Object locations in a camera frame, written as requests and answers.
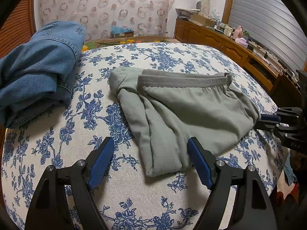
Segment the wooden sideboard cabinet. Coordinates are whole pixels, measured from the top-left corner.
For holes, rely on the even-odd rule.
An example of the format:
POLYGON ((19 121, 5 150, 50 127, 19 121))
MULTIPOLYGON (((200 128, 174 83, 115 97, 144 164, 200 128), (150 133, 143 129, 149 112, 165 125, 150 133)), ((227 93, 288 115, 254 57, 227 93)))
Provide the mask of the wooden sideboard cabinet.
POLYGON ((283 70, 274 68, 255 52, 240 46, 233 39, 187 20, 176 19, 174 37, 181 43, 210 46, 218 49, 245 69, 269 94, 285 92, 301 96, 298 86, 283 70))

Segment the pink tissue pack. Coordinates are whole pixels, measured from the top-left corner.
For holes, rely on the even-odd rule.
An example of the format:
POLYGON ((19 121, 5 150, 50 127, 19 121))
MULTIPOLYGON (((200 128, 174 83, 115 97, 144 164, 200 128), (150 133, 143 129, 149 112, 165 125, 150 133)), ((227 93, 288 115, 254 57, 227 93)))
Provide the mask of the pink tissue pack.
POLYGON ((243 37, 241 37, 241 38, 236 38, 236 39, 235 39, 235 42, 236 42, 237 44, 239 44, 239 45, 245 47, 245 48, 248 47, 248 42, 247 42, 247 40, 244 39, 243 37))

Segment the circle patterned curtain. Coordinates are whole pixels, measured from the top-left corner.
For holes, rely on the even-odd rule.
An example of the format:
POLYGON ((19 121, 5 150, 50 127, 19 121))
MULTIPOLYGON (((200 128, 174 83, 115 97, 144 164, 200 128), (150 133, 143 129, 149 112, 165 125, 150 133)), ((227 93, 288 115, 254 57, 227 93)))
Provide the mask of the circle patterned curtain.
POLYGON ((38 0, 41 25, 75 21, 85 26, 87 41, 108 39, 114 26, 136 36, 167 35, 174 0, 38 0))

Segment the pink bottle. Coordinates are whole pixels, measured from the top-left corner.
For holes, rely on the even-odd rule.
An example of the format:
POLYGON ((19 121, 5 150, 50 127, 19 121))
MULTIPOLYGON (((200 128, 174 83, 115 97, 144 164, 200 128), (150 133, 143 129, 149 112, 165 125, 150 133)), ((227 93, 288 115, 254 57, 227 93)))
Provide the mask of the pink bottle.
POLYGON ((240 39, 243 37, 243 27, 242 26, 238 26, 233 34, 233 39, 240 39))

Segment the cardboard box with blue bag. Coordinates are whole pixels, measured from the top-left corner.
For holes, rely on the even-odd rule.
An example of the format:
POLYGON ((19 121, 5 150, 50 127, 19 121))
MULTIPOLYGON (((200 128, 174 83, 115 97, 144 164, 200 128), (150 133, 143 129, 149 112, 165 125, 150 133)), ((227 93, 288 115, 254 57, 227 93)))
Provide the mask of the cardboard box with blue bag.
POLYGON ((110 37, 112 39, 122 38, 122 37, 133 37, 134 31, 130 28, 112 26, 110 31, 110 37))

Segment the colourful flower blanket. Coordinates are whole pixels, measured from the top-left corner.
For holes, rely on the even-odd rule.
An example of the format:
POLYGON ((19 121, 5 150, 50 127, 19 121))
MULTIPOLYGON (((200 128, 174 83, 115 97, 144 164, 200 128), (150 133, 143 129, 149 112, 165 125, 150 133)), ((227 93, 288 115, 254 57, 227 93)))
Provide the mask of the colourful flower blanket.
POLYGON ((92 40, 83 45, 82 52, 115 45, 133 44, 133 43, 179 43, 180 41, 165 36, 136 36, 121 37, 117 39, 99 39, 92 40))

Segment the grey window blind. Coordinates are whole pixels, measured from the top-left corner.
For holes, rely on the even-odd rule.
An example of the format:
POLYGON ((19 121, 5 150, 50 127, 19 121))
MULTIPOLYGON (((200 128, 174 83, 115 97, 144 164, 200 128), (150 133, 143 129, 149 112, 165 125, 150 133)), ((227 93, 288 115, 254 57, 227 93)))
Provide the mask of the grey window blind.
POLYGON ((229 25, 242 26, 294 71, 303 69, 306 36, 281 0, 233 0, 229 25))

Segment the cardboard box on sideboard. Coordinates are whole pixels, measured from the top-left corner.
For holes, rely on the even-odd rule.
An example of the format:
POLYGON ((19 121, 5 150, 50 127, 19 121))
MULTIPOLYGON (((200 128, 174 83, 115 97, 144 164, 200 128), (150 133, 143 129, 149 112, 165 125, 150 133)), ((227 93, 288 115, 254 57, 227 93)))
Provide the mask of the cardboard box on sideboard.
POLYGON ((214 25, 216 24, 216 20, 211 18, 211 17, 208 17, 208 16, 202 16, 202 15, 199 15, 199 14, 193 14, 190 18, 189 18, 189 21, 194 23, 194 24, 197 24, 199 26, 208 26, 208 27, 214 27, 214 25))

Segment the brown louvered wardrobe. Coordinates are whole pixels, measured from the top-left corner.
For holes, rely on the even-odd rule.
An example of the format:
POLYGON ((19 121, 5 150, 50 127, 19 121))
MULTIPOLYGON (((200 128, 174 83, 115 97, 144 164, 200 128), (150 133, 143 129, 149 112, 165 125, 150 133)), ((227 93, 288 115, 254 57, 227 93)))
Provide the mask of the brown louvered wardrobe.
POLYGON ((34 0, 21 0, 1 28, 1 58, 28 42, 35 32, 34 0))

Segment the folded blue jeans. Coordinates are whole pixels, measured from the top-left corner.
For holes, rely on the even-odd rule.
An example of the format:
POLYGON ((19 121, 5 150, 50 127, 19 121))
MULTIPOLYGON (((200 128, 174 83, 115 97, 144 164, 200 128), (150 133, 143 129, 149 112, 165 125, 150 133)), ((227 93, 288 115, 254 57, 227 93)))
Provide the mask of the folded blue jeans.
POLYGON ((54 21, 1 58, 1 126, 17 128, 71 102, 84 25, 54 21))

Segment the grey pants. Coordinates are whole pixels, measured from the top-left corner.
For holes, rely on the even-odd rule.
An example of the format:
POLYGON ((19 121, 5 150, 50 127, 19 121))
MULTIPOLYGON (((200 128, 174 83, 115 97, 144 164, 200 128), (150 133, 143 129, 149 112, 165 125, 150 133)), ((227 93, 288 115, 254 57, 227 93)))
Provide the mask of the grey pants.
POLYGON ((117 67, 109 76, 149 177, 191 166, 196 137, 213 155, 228 151, 260 119, 257 106, 229 73, 186 74, 117 67))

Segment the patterned flat box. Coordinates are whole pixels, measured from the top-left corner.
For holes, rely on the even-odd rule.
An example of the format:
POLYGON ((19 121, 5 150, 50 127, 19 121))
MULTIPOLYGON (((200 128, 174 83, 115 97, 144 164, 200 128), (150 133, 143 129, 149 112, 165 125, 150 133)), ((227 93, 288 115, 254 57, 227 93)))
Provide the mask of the patterned flat box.
POLYGON ((176 8, 177 17, 181 19, 188 20, 193 16, 193 14, 199 14, 199 9, 182 9, 182 8, 176 8))

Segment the blue floral white sheet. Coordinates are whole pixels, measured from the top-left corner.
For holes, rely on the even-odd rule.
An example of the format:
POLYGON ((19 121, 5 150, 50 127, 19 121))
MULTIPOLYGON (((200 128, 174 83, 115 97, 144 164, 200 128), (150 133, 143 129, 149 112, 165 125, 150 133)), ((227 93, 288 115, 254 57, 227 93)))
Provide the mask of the blue floral white sheet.
POLYGON ((97 48, 82 53, 77 63, 73 99, 66 107, 44 112, 6 133, 2 156, 2 190, 8 216, 24 229, 34 190, 48 165, 65 168, 85 158, 107 136, 115 152, 94 201, 112 229, 192 229, 200 217, 209 190, 194 168, 174 169, 153 176, 146 167, 158 167, 154 154, 170 166, 179 154, 171 138, 187 141, 192 133, 177 122, 154 125, 160 101, 139 96, 137 78, 111 72, 165 71, 192 75, 229 73, 232 82, 219 88, 247 96, 260 113, 272 114, 276 104, 237 63, 209 46, 180 43, 138 43, 97 48))

